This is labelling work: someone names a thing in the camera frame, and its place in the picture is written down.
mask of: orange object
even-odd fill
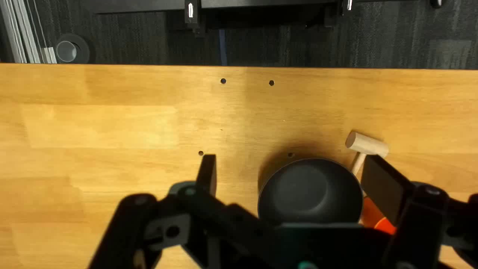
[[[363,199],[362,224],[389,235],[395,235],[396,232],[396,227],[384,217],[369,197]]]

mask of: wooden tabletop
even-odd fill
[[[218,157],[218,197],[253,212],[288,154],[350,166],[350,130],[465,200],[477,103],[465,70],[0,66],[0,267],[85,267],[118,200],[196,178],[199,151]],[[161,264],[197,267],[179,248]]]

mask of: dark background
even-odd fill
[[[94,15],[81,0],[38,0],[46,40],[64,33],[91,42],[94,63],[296,67],[478,67],[478,0],[360,3],[333,28],[184,27],[181,12]]]

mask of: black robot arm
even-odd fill
[[[441,245],[477,264],[475,196],[462,203],[436,187],[411,184],[380,157],[368,157],[363,188],[398,226],[395,236],[359,224],[272,227],[217,200],[215,184],[215,155],[205,155],[197,181],[173,185],[163,200],[123,199],[90,267],[156,267],[161,251],[176,245],[208,269],[447,267],[438,261]]]

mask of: hammer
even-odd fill
[[[381,155],[386,157],[389,154],[389,146],[371,136],[357,133],[357,131],[350,131],[347,140],[345,140],[347,148],[357,151],[357,157],[353,166],[353,173],[357,176],[360,167],[363,166],[365,157],[366,155]]]

